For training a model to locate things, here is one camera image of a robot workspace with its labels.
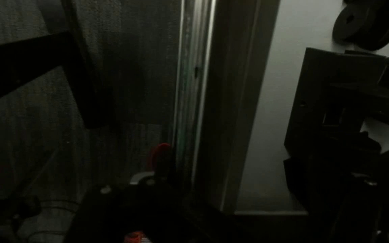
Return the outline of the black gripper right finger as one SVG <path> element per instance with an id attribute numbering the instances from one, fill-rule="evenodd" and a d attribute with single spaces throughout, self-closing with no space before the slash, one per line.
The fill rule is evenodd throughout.
<path id="1" fill-rule="evenodd" d="M 358 179 L 341 201 L 329 243 L 389 243 L 389 187 Z"/>

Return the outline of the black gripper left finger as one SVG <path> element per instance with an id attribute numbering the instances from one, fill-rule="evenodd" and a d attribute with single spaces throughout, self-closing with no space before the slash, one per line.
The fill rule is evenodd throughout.
<path id="1" fill-rule="evenodd" d="M 182 197 L 170 186 L 94 186 L 81 199 L 63 243 L 125 243 L 143 232 L 151 243 L 191 243 L 194 229 L 182 213 Z"/>

